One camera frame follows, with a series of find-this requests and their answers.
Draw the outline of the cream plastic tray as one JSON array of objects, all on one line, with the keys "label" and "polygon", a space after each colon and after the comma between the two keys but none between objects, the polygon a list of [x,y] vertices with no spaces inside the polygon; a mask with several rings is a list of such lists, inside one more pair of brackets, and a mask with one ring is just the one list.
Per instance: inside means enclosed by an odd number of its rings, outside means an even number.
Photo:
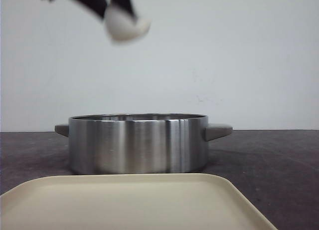
[{"label": "cream plastic tray", "polygon": [[272,230],[227,179],[210,174],[53,176],[0,197],[3,230]]}]

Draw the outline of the panda bun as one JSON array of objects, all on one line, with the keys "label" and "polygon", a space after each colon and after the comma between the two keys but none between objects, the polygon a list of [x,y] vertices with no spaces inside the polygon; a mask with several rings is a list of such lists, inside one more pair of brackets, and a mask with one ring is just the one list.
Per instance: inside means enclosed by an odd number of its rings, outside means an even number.
[{"label": "panda bun", "polygon": [[114,42],[127,42],[146,35],[151,21],[142,17],[132,17],[117,5],[106,8],[104,18],[105,29]]}]

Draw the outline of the stainless steel pot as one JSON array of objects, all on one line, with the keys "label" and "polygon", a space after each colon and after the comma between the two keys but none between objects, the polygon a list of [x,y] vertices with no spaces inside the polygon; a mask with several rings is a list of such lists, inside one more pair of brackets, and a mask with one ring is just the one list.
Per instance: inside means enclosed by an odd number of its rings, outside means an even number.
[{"label": "stainless steel pot", "polygon": [[55,126],[68,138],[70,169],[82,175],[189,173],[207,164],[210,141],[232,131],[183,113],[74,116]]}]

